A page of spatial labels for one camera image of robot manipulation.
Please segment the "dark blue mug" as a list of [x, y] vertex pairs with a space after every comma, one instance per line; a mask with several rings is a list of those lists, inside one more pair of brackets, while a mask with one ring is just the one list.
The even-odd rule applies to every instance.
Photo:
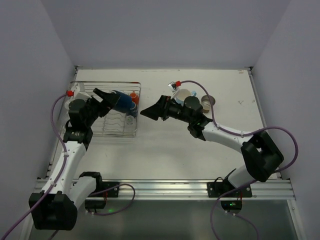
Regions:
[[131, 96], [117, 90], [112, 90], [110, 93], [119, 95], [119, 99], [113, 107], [114, 110], [121, 113], [128, 113], [131, 110], [133, 104]]

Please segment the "beige brown-striped cup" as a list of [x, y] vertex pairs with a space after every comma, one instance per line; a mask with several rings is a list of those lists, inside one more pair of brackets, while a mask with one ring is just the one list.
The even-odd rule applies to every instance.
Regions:
[[201, 97], [200, 103], [202, 105], [202, 112], [209, 113], [211, 111], [211, 105], [215, 105], [216, 100], [211, 95], [204, 95]]

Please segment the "light blue mug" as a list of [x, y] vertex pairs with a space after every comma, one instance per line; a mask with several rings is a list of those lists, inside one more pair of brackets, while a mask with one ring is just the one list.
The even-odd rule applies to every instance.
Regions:
[[172, 98], [180, 105], [184, 104], [184, 101], [187, 97], [195, 97], [197, 93], [195, 91], [189, 91], [188, 89], [182, 89], [180, 88], [177, 90]]

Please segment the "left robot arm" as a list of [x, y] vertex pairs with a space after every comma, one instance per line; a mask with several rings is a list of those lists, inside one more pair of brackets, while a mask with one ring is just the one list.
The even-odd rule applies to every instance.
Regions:
[[84, 173], [72, 185], [76, 168], [88, 150], [93, 137], [92, 125], [106, 116], [118, 103], [120, 95], [95, 88], [100, 100], [79, 90], [68, 91], [69, 119], [65, 133], [59, 137], [60, 157], [46, 184], [39, 193], [32, 193], [29, 206], [37, 230], [70, 231], [76, 224], [78, 210], [89, 194], [99, 189], [102, 177], [98, 172]]

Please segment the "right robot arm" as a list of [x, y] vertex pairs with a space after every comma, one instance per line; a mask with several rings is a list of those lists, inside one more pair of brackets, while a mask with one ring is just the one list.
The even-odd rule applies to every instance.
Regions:
[[284, 160], [284, 156], [270, 135], [265, 131], [245, 136], [224, 132], [206, 117], [195, 96], [188, 96], [183, 104], [170, 96], [162, 95], [152, 106], [143, 109], [141, 115], [157, 121], [174, 118], [188, 124], [189, 133], [196, 139], [214, 142], [242, 154], [244, 165], [232, 170], [221, 185], [214, 186], [219, 194], [240, 188], [253, 181], [266, 182]]

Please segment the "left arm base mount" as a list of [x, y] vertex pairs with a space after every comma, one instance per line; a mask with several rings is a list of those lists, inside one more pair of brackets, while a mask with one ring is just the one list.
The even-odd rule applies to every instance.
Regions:
[[92, 192], [84, 202], [87, 211], [97, 211], [105, 208], [108, 198], [117, 198], [119, 196], [118, 181], [102, 181], [98, 188]]

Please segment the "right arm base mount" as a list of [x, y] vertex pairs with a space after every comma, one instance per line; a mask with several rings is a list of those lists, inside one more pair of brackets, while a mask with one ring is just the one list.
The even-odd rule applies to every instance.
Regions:
[[231, 200], [221, 200], [220, 205], [224, 211], [237, 214], [243, 208], [243, 198], [251, 198], [253, 194], [250, 185], [238, 190], [235, 190], [235, 188], [236, 187], [222, 177], [218, 177], [214, 181], [206, 183], [206, 190], [209, 198], [218, 198], [221, 195], [232, 191], [230, 194], [224, 196], [225, 198], [231, 198]]

